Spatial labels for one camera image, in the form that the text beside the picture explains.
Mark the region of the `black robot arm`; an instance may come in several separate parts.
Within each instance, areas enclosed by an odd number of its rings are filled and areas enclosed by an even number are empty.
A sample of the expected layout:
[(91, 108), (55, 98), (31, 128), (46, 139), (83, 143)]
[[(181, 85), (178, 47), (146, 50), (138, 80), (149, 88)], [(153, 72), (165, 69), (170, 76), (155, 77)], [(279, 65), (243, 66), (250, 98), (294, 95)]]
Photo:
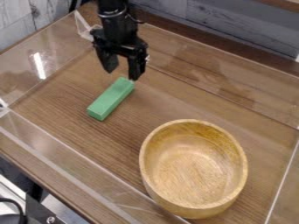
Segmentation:
[(138, 37), (134, 7), (129, 0), (97, 0), (98, 17), (102, 27), (90, 34), (98, 58), (105, 70), (111, 74), (119, 65), (118, 56), (127, 58), (129, 79), (137, 81), (146, 72), (149, 44)]

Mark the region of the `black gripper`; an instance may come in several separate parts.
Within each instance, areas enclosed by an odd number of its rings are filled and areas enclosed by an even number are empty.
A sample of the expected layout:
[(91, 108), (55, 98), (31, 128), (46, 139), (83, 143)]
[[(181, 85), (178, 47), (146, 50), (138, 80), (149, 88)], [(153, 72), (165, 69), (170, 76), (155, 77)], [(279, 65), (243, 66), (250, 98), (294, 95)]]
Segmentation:
[(129, 11), (101, 11), (103, 27), (94, 29), (94, 46), (105, 70), (111, 74), (118, 68), (118, 55), (127, 58), (129, 79), (137, 81), (146, 72), (149, 44), (138, 37), (141, 21)]

